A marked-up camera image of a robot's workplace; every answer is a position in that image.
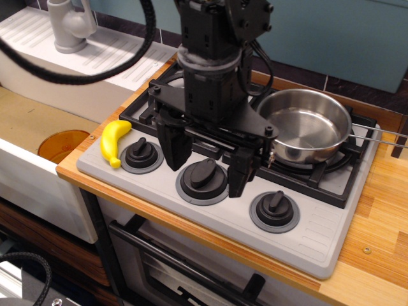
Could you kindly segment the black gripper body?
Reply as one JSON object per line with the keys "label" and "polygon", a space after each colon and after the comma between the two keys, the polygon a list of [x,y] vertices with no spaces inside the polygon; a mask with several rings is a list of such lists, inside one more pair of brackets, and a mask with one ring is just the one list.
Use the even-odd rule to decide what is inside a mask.
{"label": "black gripper body", "polygon": [[249,105],[248,97],[262,96],[266,87],[251,90],[251,69],[237,66],[228,71],[182,70],[183,88],[153,80],[149,94],[157,109],[167,109],[184,116],[183,127],[195,124],[208,129],[224,141],[231,137],[234,145],[269,152],[277,137],[277,128],[268,123]]}

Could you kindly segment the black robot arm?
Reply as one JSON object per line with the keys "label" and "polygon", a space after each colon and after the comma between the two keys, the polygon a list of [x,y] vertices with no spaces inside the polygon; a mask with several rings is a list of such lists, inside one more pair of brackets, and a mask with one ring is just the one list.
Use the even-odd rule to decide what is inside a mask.
{"label": "black robot arm", "polygon": [[193,141],[226,145],[230,151],[229,196],[240,197],[279,132],[249,104],[252,56],[270,62],[258,38],[271,30],[268,1],[177,1],[182,43],[177,61],[181,88],[151,81],[157,110],[157,136],[164,158],[178,170],[191,155]]}

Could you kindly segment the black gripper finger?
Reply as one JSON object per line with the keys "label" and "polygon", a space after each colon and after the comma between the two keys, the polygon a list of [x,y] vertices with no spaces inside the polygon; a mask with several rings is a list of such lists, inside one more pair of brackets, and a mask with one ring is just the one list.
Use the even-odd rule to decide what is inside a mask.
{"label": "black gripper finger", "polygon": [[254,149],[239,147],[230,155],[228,168],[229,197],[241,197],[245,185],[252,181],[261,166]]}
{"label": "black gripper finger", "polygon": [[171,108],[161,108],[157,118],[157,136],[167,165],[173,170],[183,166],[192,152],[193,141],[185,134],[191,121]]}

